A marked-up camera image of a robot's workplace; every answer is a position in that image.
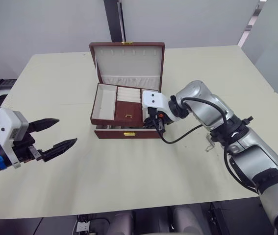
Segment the box lid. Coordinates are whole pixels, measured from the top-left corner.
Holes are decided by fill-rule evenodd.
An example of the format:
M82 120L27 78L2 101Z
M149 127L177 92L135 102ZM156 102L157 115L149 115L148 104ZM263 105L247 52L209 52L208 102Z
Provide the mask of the box lid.
M161 91L164 43L90 43L100 83Z

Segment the gray wall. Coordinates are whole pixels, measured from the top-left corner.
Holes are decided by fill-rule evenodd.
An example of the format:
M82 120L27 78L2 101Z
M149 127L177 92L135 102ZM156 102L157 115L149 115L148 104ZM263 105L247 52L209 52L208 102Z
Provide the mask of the gray wall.
M127 41L171 47L238 44L258 0L123 0Z
M103 0L0 0L0 78L17 79L39 53L111 41Z
M268 0L242 50L278 93L278 0Z

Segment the metal bracket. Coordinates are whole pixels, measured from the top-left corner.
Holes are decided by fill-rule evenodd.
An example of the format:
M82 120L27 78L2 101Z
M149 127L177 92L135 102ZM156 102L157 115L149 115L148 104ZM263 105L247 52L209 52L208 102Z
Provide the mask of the metal bracket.
M215 147L215 143L211 140L211 135L209 133L206 134L206 139L209 142L209 146L205 150L209 152Z
M42 159L42 155L39 153L39 151L37 151L37 149L33 145L29 146L28 149L37 161Z

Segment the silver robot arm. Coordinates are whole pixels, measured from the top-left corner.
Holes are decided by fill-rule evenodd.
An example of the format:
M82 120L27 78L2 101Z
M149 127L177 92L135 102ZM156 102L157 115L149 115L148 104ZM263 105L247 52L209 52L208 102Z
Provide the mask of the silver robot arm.
M258 193L267 216L278 230L278 155L247 127L252 117L239 119L201 81L189 83L169 101L162 93L144 91L143 107L152 118L157 119L155 114L165 113L165 124L185 118L186 111L192 112L210 132L211 139L224 146L231 156L229 162L239 178L237 181Z

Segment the drawer handle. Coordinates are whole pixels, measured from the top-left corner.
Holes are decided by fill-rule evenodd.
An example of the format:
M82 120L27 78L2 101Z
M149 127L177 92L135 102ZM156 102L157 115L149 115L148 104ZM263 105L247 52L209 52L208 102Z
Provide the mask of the drawer handle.
M135 132L124 132L124 136L135 136Z

